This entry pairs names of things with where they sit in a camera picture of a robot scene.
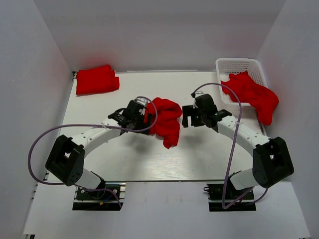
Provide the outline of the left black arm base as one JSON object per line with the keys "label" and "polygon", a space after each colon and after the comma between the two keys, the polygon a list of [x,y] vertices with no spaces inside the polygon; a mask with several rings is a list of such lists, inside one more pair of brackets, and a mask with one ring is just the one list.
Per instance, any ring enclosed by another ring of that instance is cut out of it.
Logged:
{"label": "left black arm base", "polygon": [[125,183],[107,183],[105,188],[112,191],[87,192],[77,187],[73,211],[120,211],[125,199]]}

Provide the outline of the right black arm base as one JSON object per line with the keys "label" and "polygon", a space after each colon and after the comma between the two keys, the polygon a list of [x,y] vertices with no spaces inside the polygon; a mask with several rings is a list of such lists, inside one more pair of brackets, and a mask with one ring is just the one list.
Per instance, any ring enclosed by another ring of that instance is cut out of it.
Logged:
{"label": "right black arm base", "polygon": [[[208,205],[210,212],[249,212],[256,211],[256,205],[254,203],[255,197],[253,190],[250,190],[242,199],[237,200],[234,205],[228,209],[222,207],[222,192],[224,184],[211,183],[207,184],[203,190],[208,196]],[[231,184],[227,185],[225,195],[225,205],[230,204],[232,201],[241,196],[246,189],[237,191]]]}

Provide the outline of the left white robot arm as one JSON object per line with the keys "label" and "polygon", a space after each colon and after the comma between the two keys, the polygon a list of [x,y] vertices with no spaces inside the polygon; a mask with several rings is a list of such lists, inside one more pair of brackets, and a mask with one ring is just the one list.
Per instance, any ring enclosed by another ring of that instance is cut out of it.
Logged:
{"label": "left white robot arm", "polygon": [[66,186],[77,186],[95,199],[105,194],[105,180],[84,168],[84,160],[93,150],[126,132],[148,134],[158,119],[143,98],[131,100],[126,108],[108,115],[97,125],[76,136],[61,135],[55,141],[45,168]]}

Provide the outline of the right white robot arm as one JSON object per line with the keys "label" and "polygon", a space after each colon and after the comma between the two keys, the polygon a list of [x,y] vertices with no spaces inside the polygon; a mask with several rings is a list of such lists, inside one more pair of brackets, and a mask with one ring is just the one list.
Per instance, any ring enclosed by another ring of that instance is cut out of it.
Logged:
{"label": "right white robot arm", "polygon": [[291,176],[295,169],[286,142],[281,137],[269,138],[238,120],[227,110],[218,110],[213,98],[204,94],[192,105],[182,107],[182,126],[206,126],[232,140],[252,156],[252,168],[230,176],[226,195],[238,198],[243,189],[261,186],[268,189]]}

